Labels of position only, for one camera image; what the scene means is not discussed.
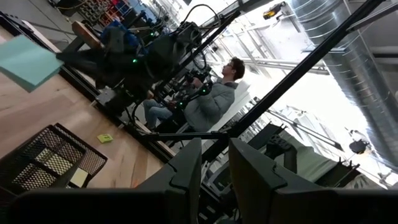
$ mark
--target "black plastic crate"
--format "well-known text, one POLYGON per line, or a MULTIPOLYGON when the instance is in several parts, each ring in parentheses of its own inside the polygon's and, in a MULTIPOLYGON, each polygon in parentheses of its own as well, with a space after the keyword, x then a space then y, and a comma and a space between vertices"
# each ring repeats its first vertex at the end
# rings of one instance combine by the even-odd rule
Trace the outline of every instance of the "black plastic crate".
POLYGON ((86 156, 79 165, 79 168, 85 171, 88 176, 86 178, 83 187, 87 187, 88 182, 105 166, 108 158, 102 153, 98 152, 95 148, 91 147, 89 144, 81 140, 78 136, 70 132, 67 128, 63 127, 61 124, 56 124, 57 128, 62 134, 70 138, 71 141, 78 144, 80 147, 86 150, 86 156))
POLYGON ((66 187, 86 150, 54 126, 47 126, 0 159, 0 187, 15 195, 66 187))

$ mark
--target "curly hair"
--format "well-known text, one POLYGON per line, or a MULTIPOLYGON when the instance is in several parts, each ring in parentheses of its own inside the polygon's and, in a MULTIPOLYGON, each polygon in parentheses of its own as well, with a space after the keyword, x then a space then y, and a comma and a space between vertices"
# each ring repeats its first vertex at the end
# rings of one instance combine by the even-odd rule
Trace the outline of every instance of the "curly hair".
POLYGON ((233 57, 231 59, 232 62, 232 69, 235 70, 235 76, 234 76, 234 80, 238 80, 240 78, 243 78, 244 75, 244 62, 237 58, 237 57, 233 57))

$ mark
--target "paper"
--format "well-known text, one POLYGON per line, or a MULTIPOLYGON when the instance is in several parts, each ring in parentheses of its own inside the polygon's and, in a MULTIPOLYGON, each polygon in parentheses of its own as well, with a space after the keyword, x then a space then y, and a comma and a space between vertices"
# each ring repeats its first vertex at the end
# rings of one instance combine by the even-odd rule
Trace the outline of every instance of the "paper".
POLYGON ((113 140, 110 134, 100 134, 99 136, 97 136, 97 138, 101 143, 107 143, 113 140))
POLYGON ((20 35, 0 45, 0 72, 32 92, 59 72, 55 54, 20 35))

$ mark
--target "young man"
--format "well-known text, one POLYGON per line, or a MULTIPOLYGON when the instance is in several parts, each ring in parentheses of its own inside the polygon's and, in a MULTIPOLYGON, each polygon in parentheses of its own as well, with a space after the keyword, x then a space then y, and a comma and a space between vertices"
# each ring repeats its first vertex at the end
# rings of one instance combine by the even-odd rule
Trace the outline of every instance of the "young man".
MULTIPOLYGON (((236 57, 223 67, 223 78, 213 84, 208 95, 199 96, 189 102, 184 110, 185 119, 196 132, 207 132, 216 124, 235 100, 235 89, 238 87, 236 80, 243 77, 245 71, 244 62, 236 57)), ((198 89, 203 83, 194 78, 192 85, 198 89)), ((173 113, 166 106, 155 100, 143 102, 147 127, 155 129, 157 119, 167 119, 173 113)))

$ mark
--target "table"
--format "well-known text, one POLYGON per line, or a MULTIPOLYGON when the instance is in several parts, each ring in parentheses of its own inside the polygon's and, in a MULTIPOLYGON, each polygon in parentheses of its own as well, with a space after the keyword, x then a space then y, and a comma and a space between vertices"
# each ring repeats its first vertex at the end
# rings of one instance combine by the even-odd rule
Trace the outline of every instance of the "table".
MULTIPOLYGON (((35 35, 59 52, 31 24, 35 35)), ((0 27, 0 43, 13 36, 0 27)), ((60 123, 108 157, 88 187, 135 187, 162 166, 158 158, 122 129, 118 129, 60 75, 28 93, 0 73, 0 157, 49 124, 60 123), (110 134, 113 142, 101 144, 97 136, 110 134)))

